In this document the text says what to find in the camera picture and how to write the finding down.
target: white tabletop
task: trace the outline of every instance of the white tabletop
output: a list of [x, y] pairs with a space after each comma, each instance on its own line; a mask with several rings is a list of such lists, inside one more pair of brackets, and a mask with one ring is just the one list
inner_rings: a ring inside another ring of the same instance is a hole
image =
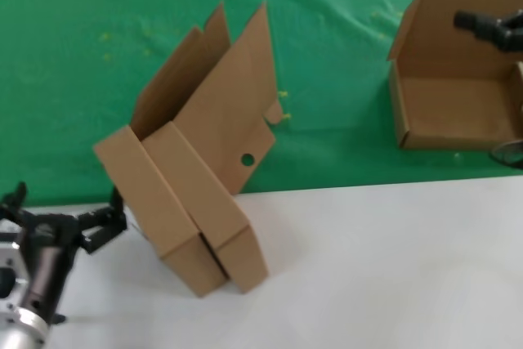
[[203, 299], [131, 229], [80, 253], [47, 348], [521, 349], [522, 195], [523, 177], [241, 195], [271, 277]]

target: green cloth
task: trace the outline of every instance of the green cloth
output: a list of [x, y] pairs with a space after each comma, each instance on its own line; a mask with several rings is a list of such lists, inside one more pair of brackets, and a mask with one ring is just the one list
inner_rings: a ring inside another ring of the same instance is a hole
[[[106, 200], [92, 145], [221, 0], [0, 0], [0, 192], [29, 204]], [[235, 38], [262, 0], [225, 0]], [[515, 173], [485, 152], [396, 146], [387, 52], [411, 0], [267, 0], [281, 102], [277, 142], [245, 191]]]

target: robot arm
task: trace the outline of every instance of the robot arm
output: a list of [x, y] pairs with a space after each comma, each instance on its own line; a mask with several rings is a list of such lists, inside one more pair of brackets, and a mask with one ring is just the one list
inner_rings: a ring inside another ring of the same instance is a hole
[[[41, 347], [50, 327], [65, 321], [56, 308], [76, 252], [83, 248], [94, 253], [127, 229], [116, 189], [107, 208], [78, 217], [29, 213], [21, 208], [26, 194], [20, 183], [0, 205], [0, 218], [20, 227], [18, 234], [0, 234], [0, 317], [8, 325], [0, 349]], [[90, 235], [83, 234], [94, 228]]]

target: circular hole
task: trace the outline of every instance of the circular hole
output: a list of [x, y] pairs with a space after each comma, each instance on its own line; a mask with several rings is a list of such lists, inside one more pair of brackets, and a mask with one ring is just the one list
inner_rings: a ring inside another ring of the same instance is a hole
[[254, 165], [254, 156], [252, 154], [245, 153], [242, 155], [242, 164], [246, 167]]

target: cardboard box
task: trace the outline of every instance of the cardboard box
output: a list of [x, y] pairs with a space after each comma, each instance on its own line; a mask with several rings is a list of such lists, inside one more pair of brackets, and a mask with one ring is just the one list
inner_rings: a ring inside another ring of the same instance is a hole
[[275, 143], [266, 121], [281, 117], [266, 5], [232, 46], [220, 5], [140, 94], [130, 125], [95, 146], [156, 253], [198, 295], [227, 276], [247, 292], [268, 274], [231, 193]]
[[523, 54], [454, 28], [456, 11], [504, 17], [521, 4], [413, 0], [389, 54], [401, 147], [483, 150], [523, 137]]

